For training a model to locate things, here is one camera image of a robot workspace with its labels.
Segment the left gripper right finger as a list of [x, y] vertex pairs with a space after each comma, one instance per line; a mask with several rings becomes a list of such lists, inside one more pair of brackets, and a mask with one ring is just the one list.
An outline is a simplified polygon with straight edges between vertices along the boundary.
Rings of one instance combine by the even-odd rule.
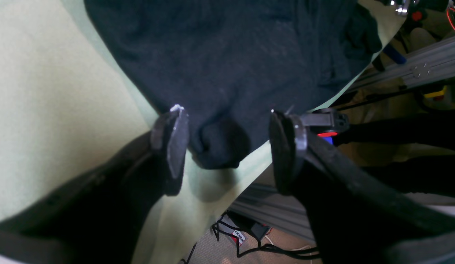
[[455, 150], [455, 114], [436, 128], [430, 114], [350, 125], [336, 110], [272, 110], [269, 142], [278, 192], [306, 211], [325, 264], [455, 264], [455, 216], [407, 193], [455, 198], [455, 155], [359, 167], [333, 141], [426, 143]]

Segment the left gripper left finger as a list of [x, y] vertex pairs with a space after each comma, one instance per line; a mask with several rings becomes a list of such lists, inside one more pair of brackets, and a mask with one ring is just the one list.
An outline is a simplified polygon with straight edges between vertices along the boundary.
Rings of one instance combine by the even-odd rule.
[[0, 256], [24, 264], [130, 264], [144, 222], [178, 195], [189, 116], [173, 106], [104, 164], [0, 222]]

